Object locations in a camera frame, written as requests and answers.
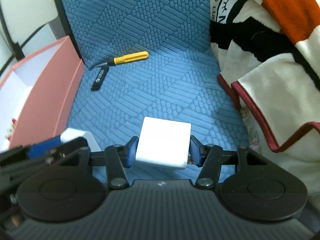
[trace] orange fabric patch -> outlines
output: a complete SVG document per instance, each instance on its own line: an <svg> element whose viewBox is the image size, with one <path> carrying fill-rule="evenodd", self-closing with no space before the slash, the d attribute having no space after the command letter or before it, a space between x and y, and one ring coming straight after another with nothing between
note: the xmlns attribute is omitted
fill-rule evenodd
<svg viewBox="0 0 320 240"><path fill-rule="evenodd" d="M320 8L315 0L262 0L261 6L277 20L293 44L309 38L320 25Z"/></svg>

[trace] white cube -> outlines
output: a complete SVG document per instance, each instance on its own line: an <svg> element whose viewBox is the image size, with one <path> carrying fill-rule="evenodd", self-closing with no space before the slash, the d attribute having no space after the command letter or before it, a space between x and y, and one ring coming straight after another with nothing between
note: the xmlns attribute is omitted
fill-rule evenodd
<svg viewBox="0 0 320 240"><path fill-rule="evenodd" d="M191 123L145 117L136 161L183 170L188 163Z"/></svg>

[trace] yellow screwdriver handle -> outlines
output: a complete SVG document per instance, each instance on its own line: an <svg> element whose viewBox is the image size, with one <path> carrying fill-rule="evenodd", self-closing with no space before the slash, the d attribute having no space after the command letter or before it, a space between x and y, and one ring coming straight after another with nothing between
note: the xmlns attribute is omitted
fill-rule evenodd
<svg viewBox="0 0 320 240"><path fill-rule="evenodd" d="M115 57L113 59L113 61L116 65L118 65L118 64L122 64L122 63L146 59L148 57L149 57L149 53L147 51L142 51L142 52L124 55L122 57Z"/></svg>

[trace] quilted pattern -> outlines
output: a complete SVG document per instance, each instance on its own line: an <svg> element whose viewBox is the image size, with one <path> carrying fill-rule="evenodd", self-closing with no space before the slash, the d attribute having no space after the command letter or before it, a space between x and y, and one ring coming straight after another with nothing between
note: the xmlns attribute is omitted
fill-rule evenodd
<svg viewBox="0 0 320 240"><path fill-rule="evenodd" d="M219 67L209 41L209 0L62 0L86 63L68 126L88 130L101 148L139 135L145 116L190 122L204 144L226 150L247 145L247 133L230 98L218 85ZM92 65L147 50L145 61L110 67L98 92ZM222 177L233 173L226 167ZM194 179L189 165L173 171L145 165L130 180ZM95 175L105 180L103 169Z"/></svg>

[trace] pink box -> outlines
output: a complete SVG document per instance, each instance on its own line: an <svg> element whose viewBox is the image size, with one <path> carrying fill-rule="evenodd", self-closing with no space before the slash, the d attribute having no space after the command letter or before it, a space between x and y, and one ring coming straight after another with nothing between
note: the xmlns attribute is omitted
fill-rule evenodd
<svg viewBox="0 0 320 240"><path fill-rule="evenodd" d="M61 134L83 73L68 36L14 65L0 82L0 151ZM17 124L9 143L5 135L12 118Z"/></svg>

